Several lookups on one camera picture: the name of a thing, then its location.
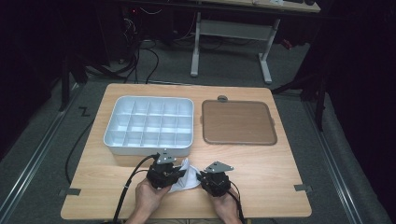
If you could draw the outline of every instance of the person's left hand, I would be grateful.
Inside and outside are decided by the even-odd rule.
[[[131,216],[125,224],[145,223],[151,214],[160,206],[163,196],[172,186],[163,189],[155,189],[145,178],[137,184],[135,189],[135,207]]]

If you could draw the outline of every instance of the person's right hand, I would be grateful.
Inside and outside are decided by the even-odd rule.
[[[229,191],[233,196],[235,196],[235,198],[238,198],[238,195],[233,188],[230,188]],[[225,224],[242,223],[238,217],[236,201],[229,193],[225,193],[221,197],[213,197],[209,194],[209,198],[215,208],[216,214],[218,214],[219,218]]]

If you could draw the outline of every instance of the desk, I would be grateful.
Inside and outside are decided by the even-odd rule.
[[[305,3],[298,4],[292,2],[284,2],[284,4],[281,6],[275,3],[271,3],[269,0],[202,0],[202,2],[230,4],[244,7],[267,7],[279,10],[292,10],[301,12],[320,12],[320,8],[317,4],[314,4],[313,6],[308,6]],[[200,36],[218,35],[265,41],[265,48],[263,49],[263,52],[259,54],[259,62],[262,67],[262,75],[264,77],[265,83],[271,84],[272,79],[270,71],[268,69],[267,57],[274,42],[279,23],[280,19],[275,19],[272,26],[252,25],[227,21],[201,20],[201,13],[197,12],[197,20],[195,25],[195,43],[191,62],[191,76],[198,76]]]
[[[227,172],[241,193],[244,215],[251,217],[308,217],[311,207],[304,191],[294,185],[302,180],[290,150],[272,93],[263,88],[108,85],[92,130],[84,147],[71,189],[79,195],[67,195],[61,215],[65,219],[111,219],[123,186],[144,157],[116,156],[105,146],[103,136],[114,104],[122,95],[187,97],[194,102],[194,137],[188,156],[192,165],[204,170],[213,161],[234,167]],[[273,146],[209,145],[203,139],[202,102],[226,95],[230,100],[265,102],[275,122],[277,143]],[[146,161],[141,169],[147,169]],[[127,218],[134,209],[134,188],[146,173],[137,174],[126,195],[120,218]],[[206,192],[189,189],[169,193],[153,218],[216,217]]]

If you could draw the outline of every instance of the brown lid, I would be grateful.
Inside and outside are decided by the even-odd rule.
[[[274,122],[264,102],[206,100],[204,139],[210,144],[273,145]]]

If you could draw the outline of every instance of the plastic box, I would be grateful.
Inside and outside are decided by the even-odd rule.
[[[122,96],[114,106],[104,142],[116,155],[148,156],[165,148],[189,155],[194,105],[187,98]]]

